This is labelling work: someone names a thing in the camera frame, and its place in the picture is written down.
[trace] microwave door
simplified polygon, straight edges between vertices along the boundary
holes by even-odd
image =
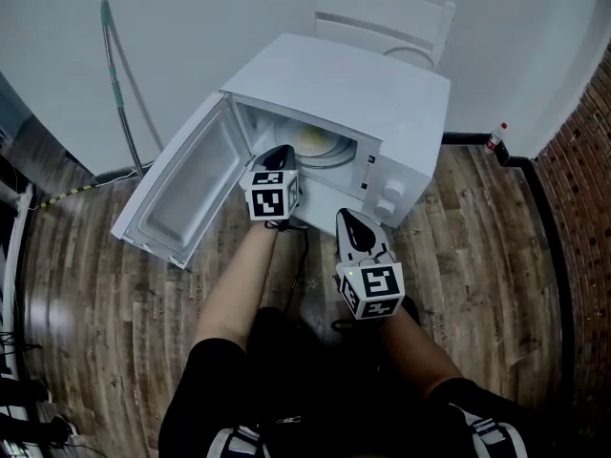
[[[228,96],[212,94],[161,152],[112,234],[184,268],[250,159]]]

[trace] wooden floor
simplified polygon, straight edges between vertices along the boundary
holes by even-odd
[[[89,180],[52,141],[27,139],[8,157],[48,192]],[[80,442],[113,457],[156,456],[202,301],[249,225],[235,191],[181,271],[111,237],[136,185],[122,180],[34,212],[21,281],[26,338],[43,345],[28,353],[32,373],[78,424]],[[293,316],[333,344],[330,323],[348,310],[331,278],[334,239],[310,231]],[[548,404],[559,381],[557,289],[521,171],[481,147],[444,146],[434,182],[389,235],[423,326],[464,374],[524,406]],[[283,305],[302,249],[300,233],[280,236],[264,304]]]

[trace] brick wall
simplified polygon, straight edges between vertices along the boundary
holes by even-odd
[[[573,410],[597,434],[611,404],[611,45],[580,104],[541,152],[537,173],[556,219],[575,326]]]

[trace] white chair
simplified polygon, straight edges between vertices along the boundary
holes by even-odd
[[[424,0],[314,0],[316,36],[436,70],[455,5]]]

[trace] microwave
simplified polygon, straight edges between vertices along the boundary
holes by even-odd
[[[331,150],[298,156],[294,216],[331,235],[344,207],[396,227],[432,179],[449,95],[409,63],[283,34],[189,117],[111,232],[184,268],[254,158],[304,128]]]

